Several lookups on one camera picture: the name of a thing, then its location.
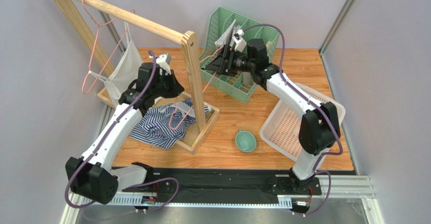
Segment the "blue white striped tank top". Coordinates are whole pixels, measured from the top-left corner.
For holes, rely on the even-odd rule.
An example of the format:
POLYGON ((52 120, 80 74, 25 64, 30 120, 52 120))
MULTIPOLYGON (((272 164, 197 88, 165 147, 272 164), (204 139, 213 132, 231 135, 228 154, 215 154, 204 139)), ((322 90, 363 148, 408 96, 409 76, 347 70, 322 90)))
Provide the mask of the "blue white striped tank top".
POLYGON ((169 150, 196 123, 192 99, 150 108, 130 132, 130 138, 169 150))

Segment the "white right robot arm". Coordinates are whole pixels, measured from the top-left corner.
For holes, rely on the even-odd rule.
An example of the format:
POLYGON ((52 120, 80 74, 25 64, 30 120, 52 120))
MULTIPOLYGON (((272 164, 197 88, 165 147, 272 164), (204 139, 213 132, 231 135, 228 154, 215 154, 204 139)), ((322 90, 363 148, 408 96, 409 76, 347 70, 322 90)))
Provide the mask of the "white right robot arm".
POLYGON ((337 108, 332 102, 322 103, 292 83, 280 67, 270 62, 262 39, 251 39, 246 47, 244 54, 228 43, 223 45, 204 69, 228 76, 239 71, 249 72, 254 83, 277 96, 300 118, 298 141, 302 150, 289 171, 289 187, 300 193, 308 189, 329 149, 340 142, 337 108))

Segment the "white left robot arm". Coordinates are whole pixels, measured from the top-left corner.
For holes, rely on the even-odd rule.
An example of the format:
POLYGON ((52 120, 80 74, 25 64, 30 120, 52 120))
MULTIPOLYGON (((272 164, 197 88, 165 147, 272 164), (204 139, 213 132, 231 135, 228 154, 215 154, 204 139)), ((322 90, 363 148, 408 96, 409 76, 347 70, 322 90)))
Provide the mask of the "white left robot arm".
POLYGON ((135 125, 159 98, 175 98, 184 91, 167 62, 145 62, 138 76, 120 96, 114 115, 96 141, 79 157, 70 157, 65 164, 68 184, 67 203, 75 193, 91 203, 109 203, 118 191, 144 183, 147 166, 142 163, 119 169, 112 164, 120 147, 135 125))

